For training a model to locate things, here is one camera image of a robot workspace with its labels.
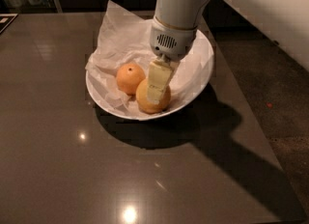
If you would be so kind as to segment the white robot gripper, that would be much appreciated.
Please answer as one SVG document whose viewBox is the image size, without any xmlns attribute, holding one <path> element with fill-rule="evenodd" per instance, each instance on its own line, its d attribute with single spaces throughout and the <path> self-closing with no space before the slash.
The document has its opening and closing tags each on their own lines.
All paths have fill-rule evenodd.
<svg viewBox="0 0 309 224">
<path fill-rule="evenodd" d="M 150 47 L 157 56 L 149 64 L 147 99 L 159 104 L 163 99 L 179 62 L 190 51 L 196 38 L 196 29 L 178 30 L 162 24 L 156 17 L 152 21 Z"/>
</svg>

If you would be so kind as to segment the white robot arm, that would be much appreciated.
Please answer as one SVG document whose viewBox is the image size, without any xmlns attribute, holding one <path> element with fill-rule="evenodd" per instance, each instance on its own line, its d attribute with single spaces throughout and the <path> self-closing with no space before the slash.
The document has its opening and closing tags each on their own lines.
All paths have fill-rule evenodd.
<svg viewBox="0 0 309 224">
<path fill-rule="evenodd" d="M 309 70 L 309 0 L 223 0 Z M 150 45 L 147 97 L 162 100 L 179 61 L 196 38 L 197 26 L 210 0 L 156 0 Z"/>
</svg>

